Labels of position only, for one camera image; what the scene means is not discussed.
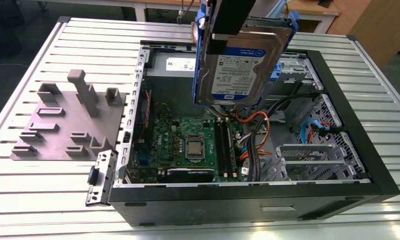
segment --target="power supply label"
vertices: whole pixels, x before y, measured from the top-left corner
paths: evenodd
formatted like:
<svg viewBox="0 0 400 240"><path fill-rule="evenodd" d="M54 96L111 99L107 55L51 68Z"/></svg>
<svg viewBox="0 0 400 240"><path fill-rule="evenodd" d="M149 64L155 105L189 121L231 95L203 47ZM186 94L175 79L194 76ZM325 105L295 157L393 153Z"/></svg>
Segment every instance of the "power supply label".
<svg viewBox="0 0 400 240"><path fill-rule="evenodd" d="M166 70L167 71L195 71L197 59L195 58L182 58L170 57L166 60Z"/></svg>
<svg viewBox="0 0 400 240"><path fill-rule="evenodd" d="M265 60L266 50L227 47L218 56L213 94L222 100L241 100L250 95L257 80L255 67Z"/></svg>

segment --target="ram slot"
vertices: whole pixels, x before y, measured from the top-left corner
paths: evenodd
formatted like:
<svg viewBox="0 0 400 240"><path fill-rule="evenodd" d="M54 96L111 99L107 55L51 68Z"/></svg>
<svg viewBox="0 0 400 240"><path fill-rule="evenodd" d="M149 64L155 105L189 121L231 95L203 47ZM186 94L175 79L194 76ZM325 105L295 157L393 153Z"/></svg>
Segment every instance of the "ram slot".
<svg viewBox="0 0 400 240"><path fill-rule="evenodd" d="M233 139L229 132L229 124L226 121L221 124L222 140L223 140L223 151L226 159L226 172L227 176L234 175L234 158L233 158Z"/></svg>
<svg viewBox="0 0 400 240"><path fill-rule="evenodd" d="M225 148L223 145L223 133L222 133L222 123L219 120L215 121L215 150L217 150L217 157L218 157L218 173L221 176L227 173L227 161L225 155Z"/></svg>
<svg viewBox="0 0 400 240"><path fill-rule="evenodd" d="M235 152L235 141L234 141L234 129L233 129L233 122L227 118L227 134L229 134L229 147L230 147L230 155L231 155L231 164L229 168L229 175L235 176L237 174L237 152Z"/></svg>

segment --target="expansion slot bracket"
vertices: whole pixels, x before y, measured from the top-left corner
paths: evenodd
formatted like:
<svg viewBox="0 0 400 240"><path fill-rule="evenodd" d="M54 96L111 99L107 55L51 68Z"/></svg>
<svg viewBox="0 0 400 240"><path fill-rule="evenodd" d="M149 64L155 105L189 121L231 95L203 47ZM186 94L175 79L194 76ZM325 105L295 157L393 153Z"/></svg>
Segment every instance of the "expansion slot bracket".
<svg viewBox="0 0 400 240"><path fill-rule="evenodd" d="M98 154L97 164L88 173L90 184L86 206L110 206L109 196L114 183L119 153L115 150L102 151Z"/></svg>

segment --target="slatted aluminum table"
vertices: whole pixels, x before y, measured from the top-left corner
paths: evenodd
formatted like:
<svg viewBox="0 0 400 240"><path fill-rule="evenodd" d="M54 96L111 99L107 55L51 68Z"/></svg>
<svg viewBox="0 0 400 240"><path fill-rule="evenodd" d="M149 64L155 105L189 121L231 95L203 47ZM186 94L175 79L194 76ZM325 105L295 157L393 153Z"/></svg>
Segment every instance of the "slatted aluminum table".
<svg viewBox="0 0 400 240"><path fill-rule="evenodd" d="M0 237L400 239L400 195L326 220L133 228L113 207L86 207L94 162L10 158L36 108L42 83L74 91L67 82L71 69L84 69L97 91L119 88L131 101L142 40L189 43L191 26L82 18L56 24L0 114ZM298 33L290 48L322 52L400 188L400 96L365 49L346 36L310 33Z"/></svg>

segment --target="cpu socket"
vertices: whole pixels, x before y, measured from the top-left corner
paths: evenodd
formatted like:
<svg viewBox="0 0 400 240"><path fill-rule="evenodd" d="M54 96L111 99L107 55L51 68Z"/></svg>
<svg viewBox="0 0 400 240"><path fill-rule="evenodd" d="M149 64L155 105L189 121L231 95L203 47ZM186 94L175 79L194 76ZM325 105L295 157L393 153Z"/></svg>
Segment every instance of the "cpu socket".
<svg viewBox="0 0 400 240"><path fill-rule="evenodd" d="M199 136L186 136L186 158L193 163L206 159L206 140Z"/></svg>

